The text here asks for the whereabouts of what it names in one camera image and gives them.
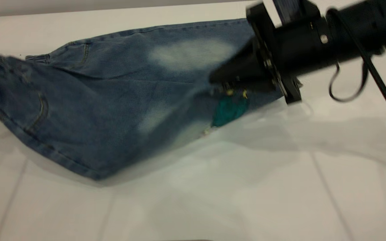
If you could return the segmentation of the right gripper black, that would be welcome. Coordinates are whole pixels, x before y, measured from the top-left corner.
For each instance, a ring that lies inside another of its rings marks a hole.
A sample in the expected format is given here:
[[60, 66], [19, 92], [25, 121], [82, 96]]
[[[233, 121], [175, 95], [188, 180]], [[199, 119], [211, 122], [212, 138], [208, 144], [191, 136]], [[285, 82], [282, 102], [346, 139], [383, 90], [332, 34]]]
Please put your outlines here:
[[297, 77], [335, 63], [328, 23], [312, 2], [275, 2], [282, 26], [274, 26], [263, 3], [246, 10], [255, 37], [210, 73], [225, 90], [273, 92], [285, 102], [302, 100]]

